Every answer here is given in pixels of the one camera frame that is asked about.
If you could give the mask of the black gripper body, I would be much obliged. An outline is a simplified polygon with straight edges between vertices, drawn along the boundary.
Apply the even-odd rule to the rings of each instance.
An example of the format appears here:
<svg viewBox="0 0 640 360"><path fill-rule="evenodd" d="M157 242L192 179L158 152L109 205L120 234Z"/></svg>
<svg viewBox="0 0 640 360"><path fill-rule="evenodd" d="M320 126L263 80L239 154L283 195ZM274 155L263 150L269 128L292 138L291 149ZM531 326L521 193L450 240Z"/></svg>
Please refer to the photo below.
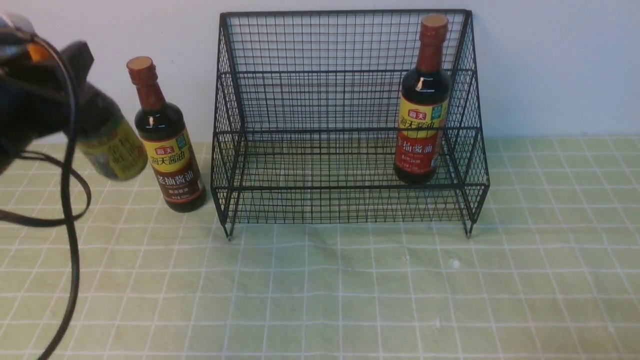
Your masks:
<svg viewBox="0 0 640 360"><path fill-rule="evenodd" d="M73 41L53 56L54 47L35 41L35 35L34 25L25 16L1 15L2 171L32 142L55 133L71 134L68 85L59 62L66 63L78 96L94 63L86 41Z"/></svg>

